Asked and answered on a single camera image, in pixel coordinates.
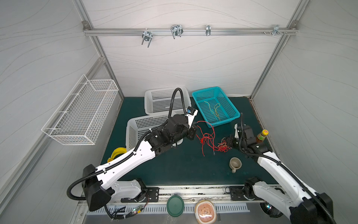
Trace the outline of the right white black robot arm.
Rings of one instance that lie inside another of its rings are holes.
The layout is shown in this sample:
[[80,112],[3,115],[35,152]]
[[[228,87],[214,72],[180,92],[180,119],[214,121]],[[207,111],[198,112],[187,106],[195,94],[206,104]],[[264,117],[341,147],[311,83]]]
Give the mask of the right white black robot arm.
[[270,151],[264,143],[258,143],[252,128],[236,124],[235,134],[226,139],[229,147],[252,158],[279,184],[269,186],[259,177],[247,179],[242,188],[229,187],[233,201],[263,200],[262,210],[270,217],[287,217],[292,224],[334,224],[333,200],[325,193],[305,184]]

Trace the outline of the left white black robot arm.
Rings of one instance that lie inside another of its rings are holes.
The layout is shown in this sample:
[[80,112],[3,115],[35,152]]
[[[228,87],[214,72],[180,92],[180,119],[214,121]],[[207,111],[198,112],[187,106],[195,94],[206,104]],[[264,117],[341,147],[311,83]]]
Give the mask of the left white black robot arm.
[[146,193],[145,185],[138,180],[121,182],[119,179],[137,166],[168,151],[184,138],[193,140],[197,126],[194,115],[176,114],[162,125],[144,133],[135,148],[115,160],[94,167],[88,165],[83,177],[67,189],[67,197],[86,201],[90,211],[104,207],[111,200],[131,198],[139,200]]

